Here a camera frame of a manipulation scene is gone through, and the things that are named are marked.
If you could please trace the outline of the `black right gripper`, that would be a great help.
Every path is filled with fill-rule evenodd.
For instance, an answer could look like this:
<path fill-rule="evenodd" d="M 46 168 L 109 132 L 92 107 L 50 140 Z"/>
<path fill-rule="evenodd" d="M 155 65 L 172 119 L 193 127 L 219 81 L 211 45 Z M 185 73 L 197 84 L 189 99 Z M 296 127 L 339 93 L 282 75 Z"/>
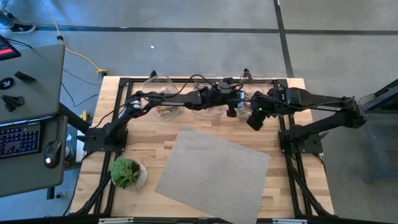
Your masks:
<path fill-rule="evenodd" d="M 265 116 L 279 115 L 275 92 L 276 90 L 269 90 L 266 94 L 263 94 L 263 92 L 256 91 L 249 99 L 251 115 L 246 120 L 246 123 L 251 128 L 255 128 L 256 131 L 263 127 Z"/>

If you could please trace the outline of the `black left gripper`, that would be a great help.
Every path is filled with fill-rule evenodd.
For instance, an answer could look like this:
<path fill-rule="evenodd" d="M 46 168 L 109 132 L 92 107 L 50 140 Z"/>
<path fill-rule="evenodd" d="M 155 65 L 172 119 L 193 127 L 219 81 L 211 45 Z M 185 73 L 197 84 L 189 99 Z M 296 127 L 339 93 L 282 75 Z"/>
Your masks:
<path fill-rule="evenodd" d="M 240 99 L 239 90 L 217 90 L 211 88 L 203 93 L 202 108 L 212 108 L 216 106 L 228 105 L 227 117 L 237 117 L 236 108 Z"/>

